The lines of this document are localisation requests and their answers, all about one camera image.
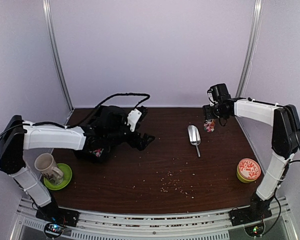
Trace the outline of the clear plastic jar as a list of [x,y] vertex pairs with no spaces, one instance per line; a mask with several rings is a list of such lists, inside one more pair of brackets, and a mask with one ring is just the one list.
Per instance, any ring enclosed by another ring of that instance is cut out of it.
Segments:
[[203,128],[207,133],[212,133],[215,130],[216,121],[214,119],[206,119]]

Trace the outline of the metal scoop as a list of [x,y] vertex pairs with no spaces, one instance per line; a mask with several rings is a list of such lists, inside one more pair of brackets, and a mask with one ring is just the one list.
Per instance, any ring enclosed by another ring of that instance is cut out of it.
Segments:
[[201,143],[201,137],[198,128],[195,125],[189,125],[187,127],[188,136],[190,143],[196,147],[197,155],[200,158],[201,153],[199,150],[199,145]]

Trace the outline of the black three-compartment candy bin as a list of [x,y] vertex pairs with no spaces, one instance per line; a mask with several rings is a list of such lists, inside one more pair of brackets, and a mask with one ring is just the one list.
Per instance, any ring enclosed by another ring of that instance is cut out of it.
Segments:
[[102,163],[107,160],[112,148],[113,134],[118,129],[116,107],[113,105],[100,106],[92,111],[92,115],[78,126],[86,133],[85,146],[73,153],[77,159],[87,160],[92,163]]

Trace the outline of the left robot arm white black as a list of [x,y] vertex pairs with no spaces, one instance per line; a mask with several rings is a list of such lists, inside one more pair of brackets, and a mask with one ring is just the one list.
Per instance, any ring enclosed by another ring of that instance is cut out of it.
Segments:
[[53,201],[47,187],[40,183],[24,160],[24,152],[34,149],[66,149],[84,157],[102,149],[110,151],[123,143],[139,151],[155,140],[153,135],[138,132],[147,115],[144,106],[130,112],[123,108],[101,105],[86,120],[74,125],[52,122],[31,122],[14,115],[0,134],[0,171],[11,176],[42,208],[51,222],[62,218],[62,211]]

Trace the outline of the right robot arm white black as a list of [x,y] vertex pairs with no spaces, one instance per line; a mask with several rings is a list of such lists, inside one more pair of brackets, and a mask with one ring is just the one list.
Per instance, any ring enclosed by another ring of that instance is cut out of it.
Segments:
[[225,83],[209,87],[206,94],[209,103],[202,107],[205,120],[218,120],[224,126],[230,117],[235,117],[257,159],[268,157],[261,161],[264,176],[255,190],[253,205],[246,210],[248,219],[256,221],[266,212],[265,205],[274,198],[289,165],[296,163],[294,156],[300,154],[297,107],[251,97],[232,97]]

